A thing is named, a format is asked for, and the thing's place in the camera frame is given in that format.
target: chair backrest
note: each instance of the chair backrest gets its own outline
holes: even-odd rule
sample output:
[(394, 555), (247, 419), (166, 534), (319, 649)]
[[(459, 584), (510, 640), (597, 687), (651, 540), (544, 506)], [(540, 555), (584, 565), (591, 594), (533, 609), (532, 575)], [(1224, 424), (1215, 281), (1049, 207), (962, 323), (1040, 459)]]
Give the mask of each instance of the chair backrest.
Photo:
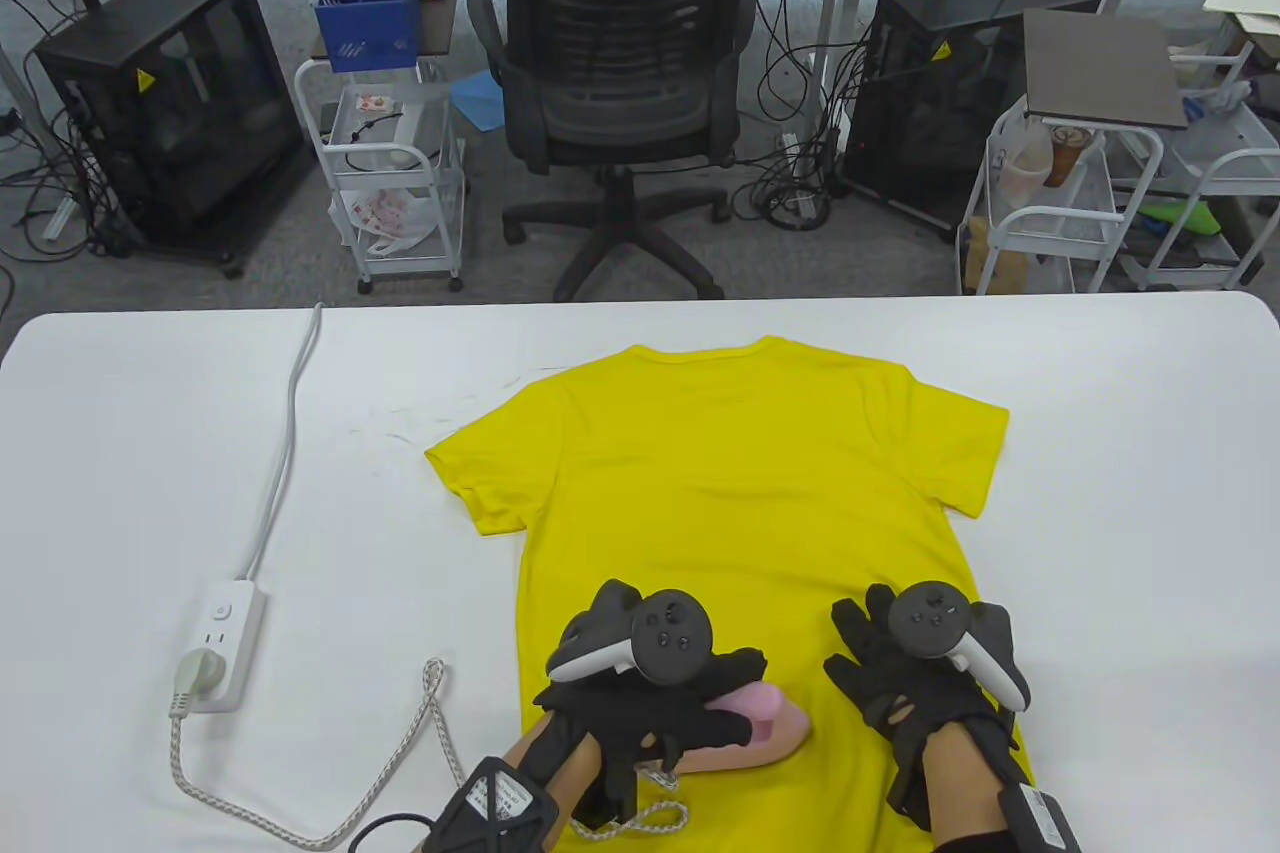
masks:
[(507, 0), (507, 56), (550, 140), (654, 143), (708, 127), (737, 20), (739, 0)]

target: pink sponge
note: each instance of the pink sponge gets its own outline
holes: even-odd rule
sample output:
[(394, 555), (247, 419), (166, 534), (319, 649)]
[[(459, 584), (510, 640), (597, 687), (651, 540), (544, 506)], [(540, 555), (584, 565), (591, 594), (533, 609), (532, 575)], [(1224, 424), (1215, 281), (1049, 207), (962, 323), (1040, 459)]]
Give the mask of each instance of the pink sponge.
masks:
[(676, 772), (750, 770), (786, 760), (809, 738), (809, 717), (787, 701), (772, 683), (749, 683), (713, 699), (708, 710), (730, 710), (751, 721), (751, 742), (745, 747), (691, 749), (676, 765)]

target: gloved hand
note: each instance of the gloved hand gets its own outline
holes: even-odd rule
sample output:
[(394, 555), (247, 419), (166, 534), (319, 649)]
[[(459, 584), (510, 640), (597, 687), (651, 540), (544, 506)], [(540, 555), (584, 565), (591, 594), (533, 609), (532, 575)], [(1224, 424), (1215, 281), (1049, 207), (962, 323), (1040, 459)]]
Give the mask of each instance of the gloved hand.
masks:
[(639, 670), (605, 670), (553, 683), (534, 698), (576, 731), (600, 744), (603, 770), (573, 811), (581, 825), (599, 829), (635, 816), (636, 763), (659, 760), (671, 772), (689, 749), (746, 745), (751, 721), (741, 713), (708, 710), (707, 703), (755, 683), (767, 661), (759, 649), (713, 656), (700, 674), (677, 686), (659, 686)]
[(920, 761), (929, 735), (946, 724), (964, 724), (1004, 783), (1025, 783), (1027, 777), (1010, 756), (1010, 749), (1018, 748), (1012, 717), (996, 711), (973, 676), (956, 670), (950, 660), (910, 656), (893, 640), (888, 608), (895, 598), (890, 587), (877, 583), (867, 592), (867, 612), (851, 599), (837, 601), (831, 619), (858, 662), (837, 653), (823, 670), (861, 711), (867, 725), (893, 745), (899, 775), (888, 804), (928, 830), (928, 789)]

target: gray carpet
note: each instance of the gray carpet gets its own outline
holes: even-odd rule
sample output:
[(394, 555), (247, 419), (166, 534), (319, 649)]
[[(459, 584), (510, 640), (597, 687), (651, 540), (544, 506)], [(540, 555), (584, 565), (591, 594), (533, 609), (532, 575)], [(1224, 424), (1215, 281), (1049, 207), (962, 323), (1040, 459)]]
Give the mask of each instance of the gray carpet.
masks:
[[(51, 20), (45, 0), (20, 1), (36, 15)], [(312, 0), (259, 1), (283, 70), (292, 79), (316, 33)], [(763, 1), (772, 13), (777, 0)], [(790, 1), (795, 44), (812, 41), (820, 0)], [(863, 15), (869, 15), (872, 4), (873, 0), (863, 0)], [(1184, 31), (1210, 29), (1213, 24), (1212, 17), (1199, 12), (1198, 0), (1133, 0), (1126, 12), (1160, 17), (1167, 26)], [(0, 35), (9, 56), (20, 63), (38, 31), (12, 3), (0, 1)], [(759, 118), (755, 100), (764, 40), (764, 29), (758, 26), (741, 70), (740, 105), (754, 117), (744, 118), (740, 156), (769, 152), (778, 131), (774, 123)], [(470, 76), (483, 67), (479, 44), (461, 4), (453, 53), (443, 67), (449, 79)], [(32, 72), (45, 111), (55, 113), (58, 99), (35, 61)], [(780, 79), (783, 95), (796, 93), (795, 76)], [(335, 88), (337, 81), (333, 81), (329, 90), (312, 90), (312, 97), (320, 100), (329, 93), (333, 99)], [(467, 204), (466, 289), (460, 295), (445, 289), (443, 277), (379, 280), (374, 295), (356, 295), (355, 266), (325, 216), (328, 193), (324, 179), (315, 172), (280, 210), (241, 280), (224, 280), (220, 273), (207, 268), (146, 257), (115, 260), (86, 254), (58, 265), (3, 260), (17, 277), (18, 289), (13, 305), (0, 318), (0, 353), (23, 323), (42, 313), (305, 306), (317, 298), (330, 305), (548, 300), (564, 264), (581, 245), (581, 233), (531, 228), (526, 245), (508, 248), (502, 240), (499, 213), (508, 202), (520, 200), (595, 195), (590, 177), (584, 172), (530, 175), (507, 152), (502, 131), (477, 134), (465, 120), (460, 128), (466, 131), (468, 140), (467, 167), (474, 186)], [(0, 154), (0, 175), (31, 167), (33, 155), (23, 149)], [(641, 190), (663, 190), (690, 181), (733, 186), (750, 175), (754, 175), (751, 169), (646, 175)], [(27, 191), (4, 190), (0, 223), (17, 222), (26, 200)], [(50, 205), (49, 201), (56, 201), (56, 195), (46, 193), (37, 207)], [(742, 219), (712, 225), (705, 213), (684, 214), (664, 225), (710, 268), (731, 297), (951, 295), (954, 289), (951, 248), (936, 233), (860, 199), (837, 201), (828, 225), (813, 233), (788, 233)], [(73, 232), (68, 231), (64, 240), (76, 240)], [(22, 237), (17, 231), (0, 227), (0, 245), (22, 251)], [(1280, 255), (1275, 259), (1277, 265), (1266, 269), (1252, 287), (1274, 307), (1280, 306)], [(691, 295), (690, 287), (675, 273), (644, 254), (623, 248), (593, 274), (580, 298), (649, 300)]]

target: black computer case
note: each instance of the black computer case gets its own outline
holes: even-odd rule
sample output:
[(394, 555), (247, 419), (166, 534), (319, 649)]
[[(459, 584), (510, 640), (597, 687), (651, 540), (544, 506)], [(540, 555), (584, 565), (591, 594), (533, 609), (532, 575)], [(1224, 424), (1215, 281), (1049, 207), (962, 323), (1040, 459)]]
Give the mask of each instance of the black computer case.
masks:
[(1098, 3), (879, 0), (842, 161), (846, 184), (954, 231), (991, 127), (1025, 91), (1024, 9), (1093, 12)]
[(37, 56), (138, 245), (225, 266), (274, 216), (306, 150), (257, 0), (109, 0)]

